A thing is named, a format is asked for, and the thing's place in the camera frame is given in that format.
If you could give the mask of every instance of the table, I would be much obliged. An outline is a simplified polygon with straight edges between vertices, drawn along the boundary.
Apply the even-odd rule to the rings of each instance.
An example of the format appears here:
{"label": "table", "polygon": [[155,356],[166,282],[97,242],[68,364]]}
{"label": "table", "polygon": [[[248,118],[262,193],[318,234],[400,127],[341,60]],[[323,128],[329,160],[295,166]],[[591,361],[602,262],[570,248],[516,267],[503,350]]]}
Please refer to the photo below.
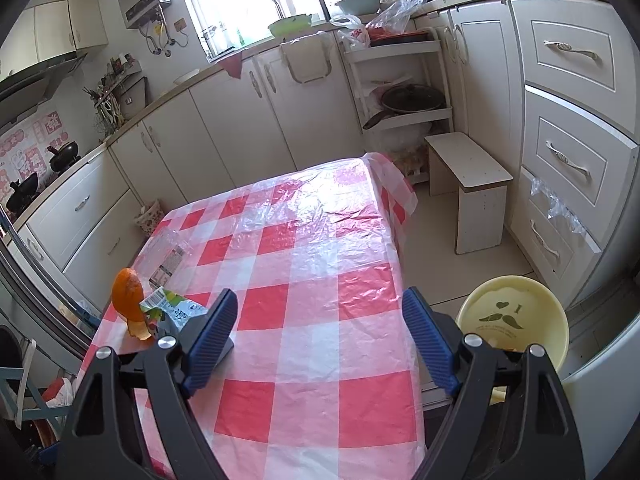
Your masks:
{"label": "table", "polygon": [[[150,242],[167,226],[192,248],[176,292],[207,306],[224,287],[238,295],[236,346],[190,400],[231,480],[415,473],[424,423],[398,249],[416,205],[391,161],[369,153],[201,200],[162,221]],[[113,306],[79,380],[104,345],[144,346]],[[171,477],[146,391],[136,402],[154,467]]]}
{"label": "table", "polygon": [[425,137],[429,145],[429,194],[458,192],[456,254],[500,245],[513,177],[461,132]]}

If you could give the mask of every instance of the yellow trash bin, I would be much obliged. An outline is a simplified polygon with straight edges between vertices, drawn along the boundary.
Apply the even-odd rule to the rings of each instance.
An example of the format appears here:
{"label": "yellow trash bin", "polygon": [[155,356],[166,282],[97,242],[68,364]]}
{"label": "yellow trash bin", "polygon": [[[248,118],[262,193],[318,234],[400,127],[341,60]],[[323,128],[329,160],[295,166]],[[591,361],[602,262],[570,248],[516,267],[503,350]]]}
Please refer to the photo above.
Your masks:
{"label": "yellow trash bin", "polygon": [[[562,305],[546,286],[524,276],[500,276],[480,285],[466,298],[456,323],[463,334],[478,334],[494,348],[523,352],[541,344],[556,371],[569,348]],[[504,401],[500,390],[494,389],[492,404]]]}

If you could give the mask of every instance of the wooden bench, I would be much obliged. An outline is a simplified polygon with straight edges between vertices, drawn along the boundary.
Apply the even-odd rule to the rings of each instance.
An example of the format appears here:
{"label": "wooden bench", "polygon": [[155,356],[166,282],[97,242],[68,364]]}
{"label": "wooden bench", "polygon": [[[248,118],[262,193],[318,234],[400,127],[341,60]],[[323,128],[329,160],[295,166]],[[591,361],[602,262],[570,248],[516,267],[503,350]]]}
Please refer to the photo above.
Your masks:
{"label": "wooden bench", "polygon": [[500,245],[513,177],[485,150],[460,132],[426,137],[430,195],[458,190],[456,254]]}

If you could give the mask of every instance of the red and white checkered tablecloth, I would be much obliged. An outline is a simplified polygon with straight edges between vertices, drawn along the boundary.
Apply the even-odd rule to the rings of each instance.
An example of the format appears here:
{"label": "red and white checkered tablecloth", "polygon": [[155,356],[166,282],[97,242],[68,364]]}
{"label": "red and white checkered tablecloth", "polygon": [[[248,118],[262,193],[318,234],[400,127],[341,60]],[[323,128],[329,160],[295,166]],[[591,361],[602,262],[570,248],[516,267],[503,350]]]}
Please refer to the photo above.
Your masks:
{"label": "red and white checkered tablecloth", "polygon": [[[238,295],[236,346],[190,400],[231,480],[415,473],[424,425],[397,249],[416,205],[391,161],[369,153],[165,217],[193,248],[176,292],[207,306],[225,287]],[[79,379],[104,345],[143,348],[113,306]],[[154,465],[172,477],[146,391],[136,399]]]}

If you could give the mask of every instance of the countertop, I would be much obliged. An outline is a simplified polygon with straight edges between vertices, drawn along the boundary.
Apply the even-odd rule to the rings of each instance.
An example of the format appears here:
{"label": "countertop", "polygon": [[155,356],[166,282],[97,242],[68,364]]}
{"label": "countertop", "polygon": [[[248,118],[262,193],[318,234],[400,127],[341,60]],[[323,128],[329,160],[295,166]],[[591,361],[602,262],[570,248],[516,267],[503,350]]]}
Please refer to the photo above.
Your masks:
{"label": "countertop", "polygon": [[[448,7],[459,6],[463,4],[468,4],[471,2],[478,2],[481,0],[432,0],[426,4],[424,4],[419,12],[414,14],[414,18],[418,18],[419,16],[423,16],[428,14],[429,12],[433,12],[435,10],[443,10]],[[244,47],[238,52],[242,53],[242,60],[249,59],[253,56],[258,56],[267,50],[271,50],[272,48],[276,48],[279,44],[285,41],[292,41],[295,38],[299,38],[301,36],[306,36],[309,34],[315,34],[319,31],[331,32],[336,30],[338,27],[332,25],[331,23],[319,23],[318,25],[314,25],[313,27],[299,31],[295,34],[291,34],[286,37],[278,37],[278,38],[265,38],[262,41],[257,41],[256,43],[252,43],[249,46]],[[153,101],[149,106],[141,110],[139,113],[135,115],[132,119],[127,121],[121,128],[118,129],[112,136],[108,137],[100,146],[87,153],[79,162],[76,162],[71,168],[69,168],[62,176],[58,177],[53,183],[47,187],[37,198],[34,200],[31,205],[26,209],[20,218],[15,222],[14,228],[19,230],[28,220],[28,218],[36,211],[37,208],[57,189],[59,188],[67,179],[69,179],[76,171],[80,170],[85,164],[88,164],[93,160],[96,156],[100,155],[104,150],[108,148],[111,144],[113,144],[116,140],[118,140],[124,133],[129,131],[135,124],[139,123],[142,119],[148,116],[151,112],[161,107],[167,101],[170,101],[178,94],[188,90],[190,87],[199,83],[200,81],[205,80],[217,74],[218,72],[224,70],[218,63],[212,63],[206,69],[201,70],[195,76],[187,79],[184,83],[174,87],[164,95],[160,96],[158,99]]]}

